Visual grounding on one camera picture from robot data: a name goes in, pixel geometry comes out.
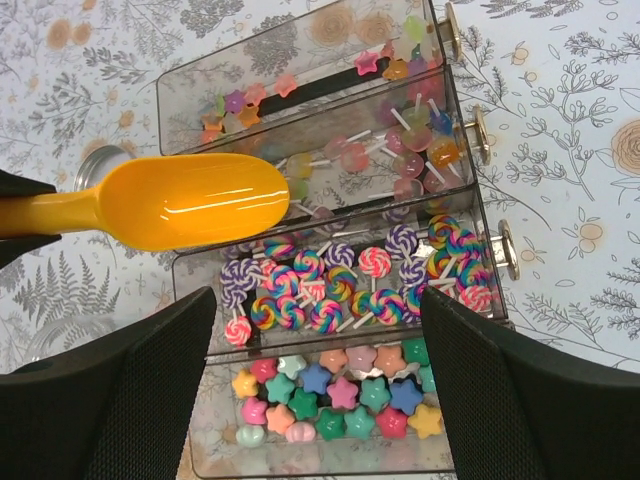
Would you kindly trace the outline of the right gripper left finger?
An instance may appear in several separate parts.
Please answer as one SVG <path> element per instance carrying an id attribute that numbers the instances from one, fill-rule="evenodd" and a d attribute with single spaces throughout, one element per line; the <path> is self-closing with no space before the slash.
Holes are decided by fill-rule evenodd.
<path id="1" fill-rule="evenodd" d="M 175 478 L 215 312 L 202 287 L 2 375 L 2 478 Z"/>

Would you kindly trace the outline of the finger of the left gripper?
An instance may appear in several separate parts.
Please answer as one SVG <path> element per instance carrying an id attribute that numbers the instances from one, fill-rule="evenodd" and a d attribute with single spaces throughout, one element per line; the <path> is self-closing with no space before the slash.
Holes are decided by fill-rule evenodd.
<path id="1" fill-rule="evenodd" d="M 30 235 L 0 241 L 0 265 L 9 265 L 22 255 L 38 248 L 53 244 L 60 235 Z"/>
<path id="2" fill-rule="evenodd" d="M 34 179 L 0 171 L 0 197 L 32 197 L 56 193 L 56 187 Z"/>

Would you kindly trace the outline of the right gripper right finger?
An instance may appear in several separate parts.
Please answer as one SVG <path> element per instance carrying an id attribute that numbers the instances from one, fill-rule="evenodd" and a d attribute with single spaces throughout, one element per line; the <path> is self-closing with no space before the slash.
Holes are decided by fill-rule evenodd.
<path id="1" fill-rule="evenodd" d="M 432 287 L 421 319 L 458 478 L 638 478 L 638 374 L 549 347 Z"/>

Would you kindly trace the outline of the silver round jar lid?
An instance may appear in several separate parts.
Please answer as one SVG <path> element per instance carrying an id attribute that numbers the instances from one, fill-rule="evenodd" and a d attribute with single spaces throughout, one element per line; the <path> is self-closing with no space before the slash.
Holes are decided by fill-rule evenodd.
<path id="1" fill-rule="evenodd" d="M 96 186 L 116 167 L 134 159 L 134 155 L 121 147 L 99 147 L 91 152 L 80 166 L 74 180 L 74 190 L 81 191 Z"/>

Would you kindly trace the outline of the clear plastic jar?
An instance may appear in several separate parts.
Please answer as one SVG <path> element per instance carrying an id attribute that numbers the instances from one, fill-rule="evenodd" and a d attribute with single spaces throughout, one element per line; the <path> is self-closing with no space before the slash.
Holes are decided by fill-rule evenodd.
<path id="1" fill-rule="evenodd" d="M 75 315 L 43 326 L 26 349 L 26 364 L 49 358 L 99 339 L 124 326 L 112 315 Z"/>

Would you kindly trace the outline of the yellow plastic scoop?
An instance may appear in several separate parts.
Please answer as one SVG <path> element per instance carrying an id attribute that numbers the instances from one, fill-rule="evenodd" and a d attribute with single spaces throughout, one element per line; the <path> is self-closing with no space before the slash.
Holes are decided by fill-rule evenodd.
<path id="1" fill-rule="evenodd" d="M 167 251 L 261 234 L 283 219 L 289 205 L 285 177 L 257 157 L 140 158 L 78 192 L 3 199 L 1 234 L 99 230 L 138 250 Z"/>

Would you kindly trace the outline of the clear compartment candy box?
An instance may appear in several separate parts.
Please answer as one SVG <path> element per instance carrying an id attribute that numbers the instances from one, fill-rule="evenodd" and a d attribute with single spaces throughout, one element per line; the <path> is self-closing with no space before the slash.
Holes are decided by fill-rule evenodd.
<path id="1" fill-rule="evenodd" d="M 182 249 L 177 297 L 218 306 L 188 447 L 198 479 L 439 479 L 455 471 L 422 336 L 431 286 L 504 322 L 476 158 L 429 1 L 334 1 L 273 17 L 163 74 L 165 153 L 246 153 L 285 177 L 269 231 Z"/>

